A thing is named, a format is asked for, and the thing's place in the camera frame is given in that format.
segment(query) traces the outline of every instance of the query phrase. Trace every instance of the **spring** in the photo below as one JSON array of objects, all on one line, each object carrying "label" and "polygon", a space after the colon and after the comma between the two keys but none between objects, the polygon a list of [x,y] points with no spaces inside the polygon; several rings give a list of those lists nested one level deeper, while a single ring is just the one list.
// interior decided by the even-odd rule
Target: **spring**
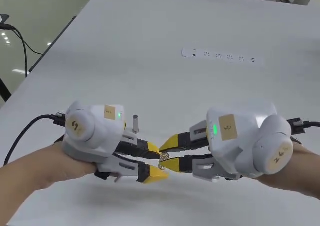
[{"label": "spring", "polygon": [[165,161],[165,160],[168,160],[169,158],[170,158],[170,156],[169,156],[169,154],[168,154],[167,152],[161,154],[160,160],[159,160],[159,169],[161,169],[161,170],[166,170],[165,167],[163,167],[163,166],[160,165],[160,162]]}]

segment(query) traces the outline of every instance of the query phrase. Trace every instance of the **gray plastic part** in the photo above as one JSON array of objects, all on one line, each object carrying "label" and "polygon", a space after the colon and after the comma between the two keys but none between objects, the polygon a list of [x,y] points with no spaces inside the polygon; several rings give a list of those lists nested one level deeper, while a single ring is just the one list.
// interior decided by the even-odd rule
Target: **gray plastic part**
[{"label": "gray plastic part", "polygon": [[123,136],[121,139],[122,142],[130,143],[133,145],[138,145],[138,138],[137,136],[129,131],[128,129],[125,129],[123,132]]},{"label": "gray plastic part", "polygon": [[62,150],[65,154],[75,160],[88,163],[96,163],[97,168],[101,173],[117,173],[120,176],[134,176],[138,179],[139,164],[129,159],[126,160],[125,158],[117,157],[114,155],[106,158],[101,155],[83,152],[71,146],[65,141],[62,144]]},{"label": "gray plastic part", "polygon": [[83,162],[102,164],[106,157],[78,150],[66,141],[62,143],[62,151],[69,157]]},{"label": "gray plastic part", "polygon": [[139,176],[139,164],[124,158],[112,155],[104,163],[97,165],[101,173],[118,173],[120,176]]},{"label": "gray plastic part", "polygon": [[196,141],[207,137],[207,121],[201,121],[190,128],[190,140]]},{"label": "gray plastic part", "polygon": [[192,161],[192,173],[194,177],[207,181],[212,181],[215,177],[238,180],[241,176],[240,174],[226,172],[214,157],[194,159]]}]

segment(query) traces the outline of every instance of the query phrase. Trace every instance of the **floor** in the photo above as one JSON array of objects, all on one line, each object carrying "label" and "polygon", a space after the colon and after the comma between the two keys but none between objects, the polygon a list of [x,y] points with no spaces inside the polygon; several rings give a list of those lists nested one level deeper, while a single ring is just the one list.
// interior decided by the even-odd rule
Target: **floor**
[{"label": "floor", "polygon": [[[6,23],[15,26],[31,48],[42,53],[88,2],[89,0],[0,0],[0,14],[10,15]],[[30,68],[40,55],[30,50],[27,53]],[[20,39],[11,31],[0,30],[0,62],[0,78],[13,93],[25,78],[25,58]],[[3,104],[0,97],[0,108]]]}]

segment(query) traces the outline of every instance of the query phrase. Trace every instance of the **black connector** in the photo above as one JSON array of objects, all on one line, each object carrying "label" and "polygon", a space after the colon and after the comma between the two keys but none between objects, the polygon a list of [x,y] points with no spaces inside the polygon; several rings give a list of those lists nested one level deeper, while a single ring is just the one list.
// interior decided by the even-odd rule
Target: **black connector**
[{"label": "black connector", "polygon": [[305,129],[308,129],[311,127],[320,128],[320,122],[302,121],[302,119],[299,117],[289,119],[288,123],[291,126],[291,135],[305,134],[306,133]]},{"label": "black connector", "polygon": [[301,135],[306,133],[304,128],[304,122],[301,118],[297,117],[289,119],[288,123],[291,126],[291,135]]},{"label": "black connector", "polygon": [[64,113],[58,112],[54,116],[53,124],[61,126],[61,127],[65,127],[66,126],[66,115]]}]

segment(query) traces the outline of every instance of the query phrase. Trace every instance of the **green led light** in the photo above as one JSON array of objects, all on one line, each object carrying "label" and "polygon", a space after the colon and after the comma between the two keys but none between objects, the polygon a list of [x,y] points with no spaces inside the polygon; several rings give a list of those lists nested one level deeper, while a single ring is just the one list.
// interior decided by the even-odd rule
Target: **green led light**
[{"label": "green led light", "polygon": [[218,134],[218,128],[217,128],[217,125],[216,125],[216,124],[213,125],[213,134],[214,134],[214,135],[217,135],[217,134]]}]

